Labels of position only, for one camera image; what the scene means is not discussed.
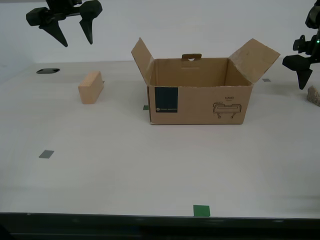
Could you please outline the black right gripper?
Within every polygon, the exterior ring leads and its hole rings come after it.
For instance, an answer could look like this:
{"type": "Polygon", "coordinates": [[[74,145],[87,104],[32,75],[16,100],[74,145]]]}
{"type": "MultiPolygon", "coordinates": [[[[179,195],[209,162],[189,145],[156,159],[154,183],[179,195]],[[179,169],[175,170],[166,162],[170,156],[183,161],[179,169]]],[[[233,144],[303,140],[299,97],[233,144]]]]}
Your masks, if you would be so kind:
{"type": "Polygon", "coordinates": [[[292,49],[298,51],[299,54],[305,53],[310,56],[305,58],[301,55],[289,55],[282,61],[283,66],[297,73],[299,89],[303,90],[313,72],[310,69],[310,61],[312,63],[320,62],[320,29],[310,41],[306,41],[305,35],[301,35],[299,39],[294,41],[292,49]]]}

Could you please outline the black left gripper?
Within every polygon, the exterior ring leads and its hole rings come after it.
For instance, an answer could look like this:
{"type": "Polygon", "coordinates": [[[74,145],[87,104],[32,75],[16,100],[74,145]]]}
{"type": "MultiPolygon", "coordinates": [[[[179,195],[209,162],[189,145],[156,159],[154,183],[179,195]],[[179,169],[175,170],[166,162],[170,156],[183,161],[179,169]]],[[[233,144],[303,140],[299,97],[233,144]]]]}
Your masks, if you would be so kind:
{"type": "Polygon", "coordinates": [[[80,26],[88,42],[91,45],[93,44],[93,20],[102,12],[102,5],[98,0],[90,0],[84,3],[82,0],[46,0],[46,3],[48,8],[34,8],[26,14],[26,20],[30,26],[38,26],[39,29],[54,37],[64,47],[68,47],[59,21],[80,14],[82,18],[79,22],[80,26]]]}

